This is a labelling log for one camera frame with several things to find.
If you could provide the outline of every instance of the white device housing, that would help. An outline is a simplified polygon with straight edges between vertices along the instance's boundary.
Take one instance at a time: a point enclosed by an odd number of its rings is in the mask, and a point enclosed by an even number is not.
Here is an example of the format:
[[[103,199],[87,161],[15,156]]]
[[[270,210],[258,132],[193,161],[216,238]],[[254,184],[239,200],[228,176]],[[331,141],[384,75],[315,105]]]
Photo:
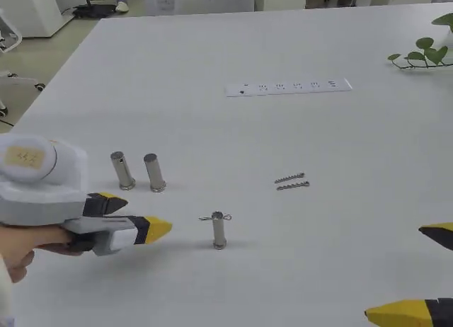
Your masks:
[[[11,161],[11,147],[19,154],[37,152],[40,163],[27,167],[22,161]],[[0,134],[0,222],[40,226],[81,217],[87,168],[86,153],[77,147],[39,136]]]

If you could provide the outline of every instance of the chair wheel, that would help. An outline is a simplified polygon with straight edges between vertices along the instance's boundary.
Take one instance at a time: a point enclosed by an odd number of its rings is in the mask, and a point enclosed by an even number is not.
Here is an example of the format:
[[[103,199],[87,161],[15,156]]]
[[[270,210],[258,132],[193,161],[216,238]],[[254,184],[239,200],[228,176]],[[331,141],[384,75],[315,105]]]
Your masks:
[[[6,117],[8,115],[8,108],[0,109],[0,117]]]
[[[35,85],[35,87],[36,87],[36,90],[42,91],[42,90],[45,89],[45,84],[43,84],[43,83],[38,83],[38,84]]]

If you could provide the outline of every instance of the hand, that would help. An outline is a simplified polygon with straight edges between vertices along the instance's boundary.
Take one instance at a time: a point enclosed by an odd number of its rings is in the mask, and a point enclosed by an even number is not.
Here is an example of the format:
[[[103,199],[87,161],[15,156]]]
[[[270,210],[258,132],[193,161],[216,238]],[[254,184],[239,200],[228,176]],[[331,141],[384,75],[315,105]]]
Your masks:
[[[35,257],[33,249],[40,248],[64,255],[80,255],[65,250],[71,235],[59,226],[11,228],[0,226],[0,255],[16,283],[27,275],[27,268]]]

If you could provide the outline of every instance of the label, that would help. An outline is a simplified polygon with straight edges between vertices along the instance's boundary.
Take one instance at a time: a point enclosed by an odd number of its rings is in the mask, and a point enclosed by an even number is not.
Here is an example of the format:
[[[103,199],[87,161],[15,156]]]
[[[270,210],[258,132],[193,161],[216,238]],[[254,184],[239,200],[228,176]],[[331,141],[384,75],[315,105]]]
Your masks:
[[[39,170],[44,158],[45,151],[41,149],[12,146],[6,150],[4,163],[7,166],[21,166]]]

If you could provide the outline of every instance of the sleeve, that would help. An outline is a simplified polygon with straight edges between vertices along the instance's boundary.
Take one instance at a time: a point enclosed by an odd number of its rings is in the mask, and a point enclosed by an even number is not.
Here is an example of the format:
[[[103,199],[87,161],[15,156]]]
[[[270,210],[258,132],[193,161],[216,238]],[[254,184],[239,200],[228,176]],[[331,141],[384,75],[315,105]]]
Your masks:
[[[0,327],[14,327],[14,319],[11,314],[12,285],[8,269],[0,256]]]

